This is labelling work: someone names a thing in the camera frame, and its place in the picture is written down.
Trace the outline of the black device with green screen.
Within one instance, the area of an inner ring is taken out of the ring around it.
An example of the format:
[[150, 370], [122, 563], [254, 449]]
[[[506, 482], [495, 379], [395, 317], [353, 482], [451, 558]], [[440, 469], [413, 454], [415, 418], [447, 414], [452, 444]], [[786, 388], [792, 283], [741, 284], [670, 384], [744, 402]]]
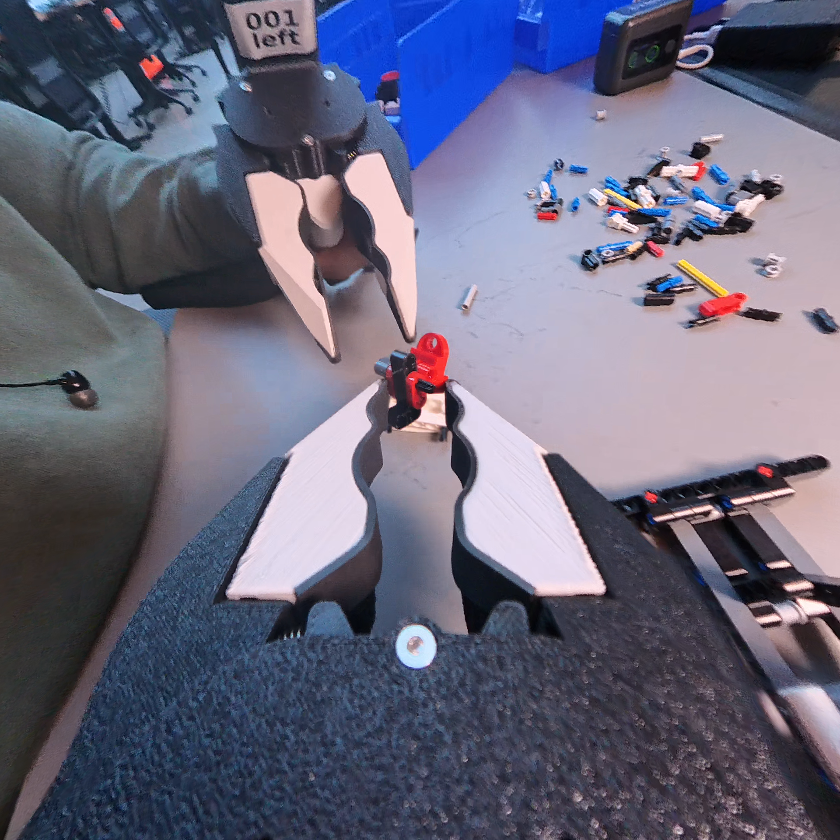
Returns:
[[595, 90], [615, 96], [666, 79], [676, 68], [693, 5], [645, 1], [609, 12], [595, 57]]

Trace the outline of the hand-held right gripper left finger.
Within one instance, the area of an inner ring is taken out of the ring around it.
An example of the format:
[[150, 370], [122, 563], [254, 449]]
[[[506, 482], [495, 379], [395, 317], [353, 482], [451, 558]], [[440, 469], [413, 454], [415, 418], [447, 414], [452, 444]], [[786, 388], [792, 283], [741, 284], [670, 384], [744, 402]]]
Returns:
[[229, 601], [357, 610], [382, 575], [372, 484], [389, 395], [372, 384], [290, 449], [227, 584]]

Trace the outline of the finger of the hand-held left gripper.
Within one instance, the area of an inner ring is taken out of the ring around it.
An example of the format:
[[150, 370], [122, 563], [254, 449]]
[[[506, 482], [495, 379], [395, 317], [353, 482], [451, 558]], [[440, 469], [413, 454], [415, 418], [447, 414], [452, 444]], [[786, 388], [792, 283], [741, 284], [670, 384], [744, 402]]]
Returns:
[[339, 363], [329, 304], [301, 222], [308, 214], [297, 182], [272, 171], [247, 175], [247, 190], [259, 234], [259, 254], [283, 295], [331, 363]]
[[413, 217], [380, 151], [356, 156], [342, 176], [343, 217], [356, 248], [373, 266], [402, 336], [417, 334]]

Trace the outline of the red toy brick piece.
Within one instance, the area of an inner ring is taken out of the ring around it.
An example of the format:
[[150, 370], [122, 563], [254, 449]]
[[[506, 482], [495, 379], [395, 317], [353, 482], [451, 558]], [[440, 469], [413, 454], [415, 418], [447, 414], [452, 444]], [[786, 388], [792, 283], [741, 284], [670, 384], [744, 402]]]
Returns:
[[374, 372], [385, 379], [394, 408], [419, 413], [429, 396], [444, 393], [448, 356], [446, 338], [427, 332], [409, 351], [394, 351], [388, 358], [379, 359]]

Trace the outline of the black power adapter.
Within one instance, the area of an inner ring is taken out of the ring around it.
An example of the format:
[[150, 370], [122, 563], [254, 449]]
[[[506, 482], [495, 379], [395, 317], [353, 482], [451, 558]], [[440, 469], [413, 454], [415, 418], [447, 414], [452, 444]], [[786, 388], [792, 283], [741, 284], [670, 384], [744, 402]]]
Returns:
[[722, 25], [712, 61], [728, 67], [808, 67], [839, 44], [838, 1], [750, 3]]

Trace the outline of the person's left hand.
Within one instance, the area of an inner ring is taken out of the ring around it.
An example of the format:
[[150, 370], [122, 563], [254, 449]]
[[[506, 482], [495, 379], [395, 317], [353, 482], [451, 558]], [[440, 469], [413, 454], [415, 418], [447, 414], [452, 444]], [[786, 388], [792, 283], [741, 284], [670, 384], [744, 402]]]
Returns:
[[349, 280], [359, 271], [369, 269], [371, 262], [352, 244], [339, 244], [325, 248], [314, 256], [323, 280], [337, 285]]

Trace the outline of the green sweatshirt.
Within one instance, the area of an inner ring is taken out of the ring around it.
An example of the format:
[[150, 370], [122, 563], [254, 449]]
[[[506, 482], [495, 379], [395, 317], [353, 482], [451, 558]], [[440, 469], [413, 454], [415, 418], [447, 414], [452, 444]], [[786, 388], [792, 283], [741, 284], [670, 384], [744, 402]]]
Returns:
[[148, 516], [165, 341], [2, 201], [2, 831]]

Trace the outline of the white toy brick piece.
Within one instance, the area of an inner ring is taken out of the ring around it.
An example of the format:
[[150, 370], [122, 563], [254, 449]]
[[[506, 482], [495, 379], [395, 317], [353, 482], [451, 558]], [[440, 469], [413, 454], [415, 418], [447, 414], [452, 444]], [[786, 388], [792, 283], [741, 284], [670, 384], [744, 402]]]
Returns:
[[445, 395], [429, 395], [418, 418], [404, 427], [390, 426], [392, 431], [418, 434], [431, 434], [445, 440], [448, 434]]

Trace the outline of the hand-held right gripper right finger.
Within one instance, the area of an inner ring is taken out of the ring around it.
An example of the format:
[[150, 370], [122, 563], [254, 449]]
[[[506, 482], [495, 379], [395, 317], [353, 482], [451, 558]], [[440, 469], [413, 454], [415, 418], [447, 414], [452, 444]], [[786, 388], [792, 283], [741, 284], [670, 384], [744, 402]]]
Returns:
[[493, 608], [604, 595], [548, 452], [461, 384], [447, 384], [445, 402], [451, 469], [461, 484], [451, 567], [462, 596]]

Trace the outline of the toy vehicle chassis build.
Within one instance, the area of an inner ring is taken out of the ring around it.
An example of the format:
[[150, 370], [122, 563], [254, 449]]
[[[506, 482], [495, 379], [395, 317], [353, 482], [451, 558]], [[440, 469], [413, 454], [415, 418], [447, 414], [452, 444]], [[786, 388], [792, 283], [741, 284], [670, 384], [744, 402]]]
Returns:
[[613, 505], [651, 536], [675, 540], [764, 690], [837, 791], [838, 678], [796, 671], [780, 634], [824, 627], [838, 638], [838, 578], [816, 570], [770, 509], [793, 498], [792, 480], [830, 467], [821, 455], [760, 463]]

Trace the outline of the black office chair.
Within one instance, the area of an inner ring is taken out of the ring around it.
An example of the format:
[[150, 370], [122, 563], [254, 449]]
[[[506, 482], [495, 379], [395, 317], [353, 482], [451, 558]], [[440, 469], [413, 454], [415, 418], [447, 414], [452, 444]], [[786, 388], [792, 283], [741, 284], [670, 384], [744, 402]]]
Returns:
[[140, 104], [129, 112], [138, 128], [154, 130], [154, 112], [179, 106], [188, 116], [200, 102], [196, 83], [188, 73], [170, 62], [164, 53], [169, 40], [165, 29], [152, 15], [146, 2], [98, 2], [108, 34], [118, 51], [118, 65], [140, 96]]

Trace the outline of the pile of small toy bricks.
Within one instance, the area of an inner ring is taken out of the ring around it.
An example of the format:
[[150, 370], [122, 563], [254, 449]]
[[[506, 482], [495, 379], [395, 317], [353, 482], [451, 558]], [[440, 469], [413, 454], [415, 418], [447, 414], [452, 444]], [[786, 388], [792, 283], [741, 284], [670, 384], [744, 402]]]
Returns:
[[[585, 248], [579, 257], [587, 272], [635, 261], [648, 254], [667, 256], [668, 247], [684, 242], [699, 243], [708, 237], [745, 235], [755, 225], [759, 207], [784, 193], [780, 174], [763, 175], [751, 170], [738, 180], [709, 158], [721, 133], [705, 134], [694, 142], [686, 162], [674, 161], [669, 147], [660, 148], [654, 162], [642, 175], [624, 181], [607, 175], [601, 186], [591, 188], [585, 200], [603, 212], [604, 225], [623, 239]], [[703, 291], [696, 316], [687, 329], [698, 329], [730, 316], [776, 323], [781, 313], [749, 305], [749, 296], [729, 291], [686, 259], [675, 262], [676, 273], [656, 276], [644, 285], [646, 308], [667, 308], [678, 295]]]

